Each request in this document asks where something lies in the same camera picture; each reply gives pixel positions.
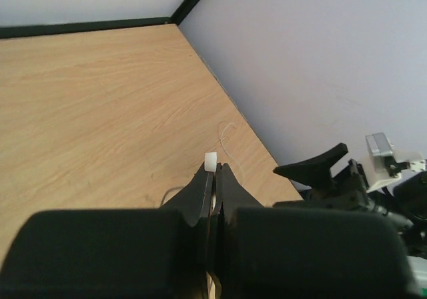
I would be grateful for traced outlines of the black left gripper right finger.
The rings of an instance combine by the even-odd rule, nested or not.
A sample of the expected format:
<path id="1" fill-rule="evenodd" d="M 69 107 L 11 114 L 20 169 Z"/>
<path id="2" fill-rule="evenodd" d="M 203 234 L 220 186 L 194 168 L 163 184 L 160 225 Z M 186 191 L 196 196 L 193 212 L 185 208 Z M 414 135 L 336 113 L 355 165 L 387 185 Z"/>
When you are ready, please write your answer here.
<path id="1" fill-rule="evenodd" d="M 222 211 L 218 298 L 417 298 L 394 226 L 363 212 L 262 206 L 231 168 L 217 172 Z"/>

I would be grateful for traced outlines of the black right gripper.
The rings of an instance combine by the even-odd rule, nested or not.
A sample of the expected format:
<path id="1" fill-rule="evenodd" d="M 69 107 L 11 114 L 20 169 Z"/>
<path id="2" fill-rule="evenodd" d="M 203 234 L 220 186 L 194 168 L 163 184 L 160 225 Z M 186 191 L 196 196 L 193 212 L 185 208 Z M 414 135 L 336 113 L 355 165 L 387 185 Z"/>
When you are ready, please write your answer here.
<path id="1" fill-rule="evenodd" d="M 312 189 L 306 200 L 317 208 L 367 212 L 370 202 L 366 193 L 367 183 L 361 164 L 351 159 L 348 165 L 332 178 L 331 167 L 347 153 L 347 145 L 339 143 L 316 157 L 278 166 L 273 172 L 289 180 L 310 186 Z"/>

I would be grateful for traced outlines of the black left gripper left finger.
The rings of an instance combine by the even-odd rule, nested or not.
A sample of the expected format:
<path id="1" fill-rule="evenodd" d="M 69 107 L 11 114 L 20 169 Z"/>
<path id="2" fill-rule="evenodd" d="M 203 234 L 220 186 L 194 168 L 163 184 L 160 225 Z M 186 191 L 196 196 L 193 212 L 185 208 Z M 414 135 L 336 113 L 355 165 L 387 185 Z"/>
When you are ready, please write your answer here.
<path id="1" fill-rule="evenodd" d="M 21 226 L 2 298 L 207 298 L 214 175 L 200 168 L 160 208 L 45 210 Z"/>

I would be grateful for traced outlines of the translucent white zip tie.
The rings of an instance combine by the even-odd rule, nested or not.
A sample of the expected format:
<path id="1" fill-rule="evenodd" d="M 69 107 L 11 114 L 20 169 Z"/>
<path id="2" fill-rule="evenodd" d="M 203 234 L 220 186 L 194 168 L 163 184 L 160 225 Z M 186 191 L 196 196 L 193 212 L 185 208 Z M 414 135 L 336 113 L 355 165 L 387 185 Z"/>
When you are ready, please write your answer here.
<path id="1" fill-rule="evenodd" d="M 207 152 L 204 157 L 204 170 L 215 173 L 217 169 L 218 155 L 216 152 Z"/>

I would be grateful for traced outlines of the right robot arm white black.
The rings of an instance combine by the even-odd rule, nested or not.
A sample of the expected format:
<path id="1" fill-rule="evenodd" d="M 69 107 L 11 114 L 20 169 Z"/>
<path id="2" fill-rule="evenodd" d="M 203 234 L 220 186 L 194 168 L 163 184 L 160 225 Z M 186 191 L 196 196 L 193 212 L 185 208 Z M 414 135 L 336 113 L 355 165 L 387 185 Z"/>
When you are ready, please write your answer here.
<path id="1" fill-rule="evenodd" d="M 278 166 L 274 173 L 307 186 L 301 200 L 277 202 L 276 208 L 315 208 L 366 212 L 394 225 L 410 256 L 426 257 L 426 159 L 378 145 L 363 159 L 348 160 L 335 176 L 331 169 L 347 153 L 339 143 L 302 162 Z"/>

